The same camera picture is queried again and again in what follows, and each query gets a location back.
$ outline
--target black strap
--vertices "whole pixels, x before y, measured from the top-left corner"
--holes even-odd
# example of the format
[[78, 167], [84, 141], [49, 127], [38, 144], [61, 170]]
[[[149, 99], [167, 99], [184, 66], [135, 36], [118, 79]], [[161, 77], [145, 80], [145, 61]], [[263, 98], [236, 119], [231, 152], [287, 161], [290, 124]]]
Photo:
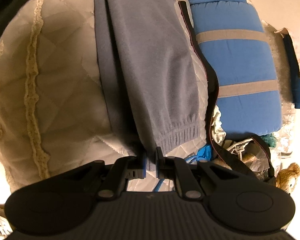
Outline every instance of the black strap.
[[[230, 168], [234, 171], [238, 171], [242, 174], [248, 175], [250, 177], [256, 178], [255, 174], [253, 173], [252, 170], [250, 170], [242, 161], [240, 161], [235, 155], [231, 154], [228, 152], [226, 149], [218, 145], [212, 138], [212, 133], [211, 133], [211, 125], [212, 125], [212, 120], [213, 120], [213, 112], [214, 108], [217, 103], [218, 99], [218, 93], [219, 93], [219, 82], [217, 78], [217, 74], [214, 71], [214, 69], [211, 67], [203, 53], [201, 52], [201, 49], [199, 47], [199, 44], [196, 40], [194, 29], [191, 25], [191, 21], [189, 18], [188, 14], [188, 8], [187, 4], [185, 1], [179, 1], [179, 7], [181, 10], [181, 14], [183, 17], [183, 20], [186, 24], [186, 27], [188, 29], [188, 32], [190, 34], [190, 41], [191, 45], [194, 48], [194, 52], [197, 54], [199, 57], [200, 61], [202, 62], [206, 75], [207, 75], [207, 81], [208, 81], [208, 106], [207, 106], [207, 111], [206, 111], [206, 132], [207, 132], [207, 141], [212, 145], [213, 149], [216, 151], [216, 153], [219, 155], [219, 157], [227, 164], [230, 166]], [[269, 178], [274, 177], [274, 168], [271, 164], [270, 158], [270, 150], [268, 145], [260, 138], [260, 136], [254, 134], [251, 136], [253, 141], [257, 143], [261, 149], [265, 152], [268, 161], [269, 161], [269, 170], [268, 170], [268, 175]]]

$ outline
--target beige strap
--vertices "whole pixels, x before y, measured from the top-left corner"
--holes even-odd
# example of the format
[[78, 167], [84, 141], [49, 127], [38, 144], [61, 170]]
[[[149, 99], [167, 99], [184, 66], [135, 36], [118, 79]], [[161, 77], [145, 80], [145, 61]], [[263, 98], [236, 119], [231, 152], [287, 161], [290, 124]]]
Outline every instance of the beige strap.
[[198, 43], [206, 41], [217, 40], [230, 40], [230, 39], [243, 39], [243, 40], [257, 40], [267, 42], [267, 37], [263, 32], [251, 31], [251, 30], [214, 30], [198, 33]]
[[261, 92], [278, 90], [277, 80], [265, 80], [249, 83], [241, 83], [219, 87], [218, 98], [227, 98], [241, 95], [249, 95]]

